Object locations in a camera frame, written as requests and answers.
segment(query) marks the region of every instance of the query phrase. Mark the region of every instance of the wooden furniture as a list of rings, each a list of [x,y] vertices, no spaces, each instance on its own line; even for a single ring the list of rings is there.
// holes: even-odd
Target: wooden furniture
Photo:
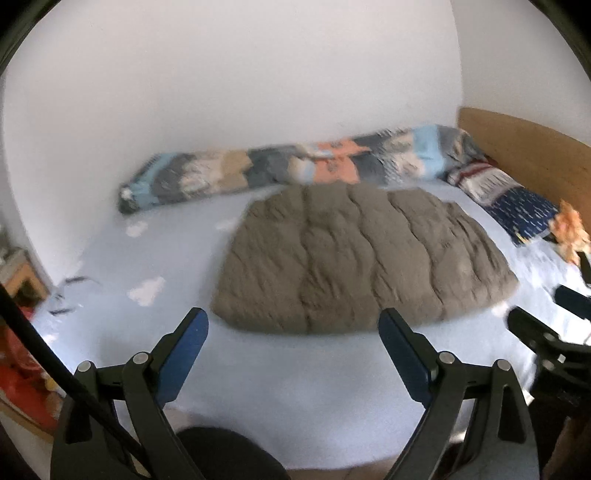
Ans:
[[[29,283],[37,296],[45,300],[49,295],[47,288],[39,279],[33,266],[27,258],[27,253],[19,249],[8,257],[6,263],[0,268],[0,283],[8,294],[14,297],[24,283]]]
[[[16,250],[10,255],[6,263],[0,268],[0,283],[12,297],[16,296],[23,288],[32,290],[39,300],[45,300],[49,295],[47,288],[29,262],[27,253],[22,249]],[[0,318],[0,362],[5,360],[8,351],[5,344],[5,328],[6,325]],[[46,442],[51,443],[53,441],[51,434],[39,428],[32,419],[11,403],[1,390],[0,412]]]
[[[478,108],[461,108],[457,123],[524,187],[555,204],[571,203],[591,231],[591,147],[551,128]]]

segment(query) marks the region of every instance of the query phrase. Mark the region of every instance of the brown comforter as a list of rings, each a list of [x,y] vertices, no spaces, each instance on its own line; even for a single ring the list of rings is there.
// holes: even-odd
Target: brown comforter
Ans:
[[[213,301],[230,325],[267,333],[375,330],[395,307],[410,325],[509,297],[517,278],[483,228],[421,189],[293,186],[253,203]]]

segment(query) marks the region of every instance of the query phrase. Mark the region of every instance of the red object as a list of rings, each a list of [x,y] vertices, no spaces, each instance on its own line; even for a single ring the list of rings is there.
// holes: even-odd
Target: red object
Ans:
[[[33,309],[27,307],[20,307],[20,309],[27,320],[33,316]],[[8,352],[12,362],[17,365],[26,377],[38,377],[43,372],[41,365],[31,356],[10,328],[6,329],[6,343],[8,344]]]
[[[57,420],[45,407],[48,393],[37,390],[19,372],[3,365],[0,365],[0,388],[10,402],[31,417],[42,429],[49,432],[56,429]]]

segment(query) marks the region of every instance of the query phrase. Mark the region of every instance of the patterned pillow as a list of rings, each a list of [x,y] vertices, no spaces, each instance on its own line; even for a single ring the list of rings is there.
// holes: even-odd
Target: patterned pillow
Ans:
[[[487,162],[475,161],[457,168],[447,176],[447,182],[460,187],[483,207],[506,230],[515,245],[548,234],[548,223],[558,213],[549,200]]]
[[[278,183],[432,179],[473,158],[483,156],[471,137],[440,125],[315,144],[157,154],[120,187],[119,210],[133,213]]]

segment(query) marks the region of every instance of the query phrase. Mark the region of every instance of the bed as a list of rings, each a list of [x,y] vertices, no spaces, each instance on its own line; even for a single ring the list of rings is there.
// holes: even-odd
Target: bed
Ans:
[[[463,362],[490,365],[506,358],[526,387],[535,371],[532,354],[507,331],[506,313],[519,305],[580,342],[588,323],[550,296],[558,283],[584,291],[578,270],[543,241],[516,248],[460,189],[438,180],[404,185],[415,186],[457,202],[476,219],[520,280],[506,302],[417,331]],[[55,308],[50,299],[35,315],[36,328],[72,371],[86,359],[102,367],[151,349],[189,308],[210,312],[217,272],[247,204],[277,190],[115,216],[72,272],[90,280],[61,286],[71,311],[49,313]],[[400,453],[423,408],[410,399],[377,333],[260,335],[233,330],[210,314],[205,346],[165,412],[175,429],[206,424],[236,430],[288,469],[333,469]],[[119,414],[129,427],[126,412]],[[458,432],[467,415],[465,409]]]

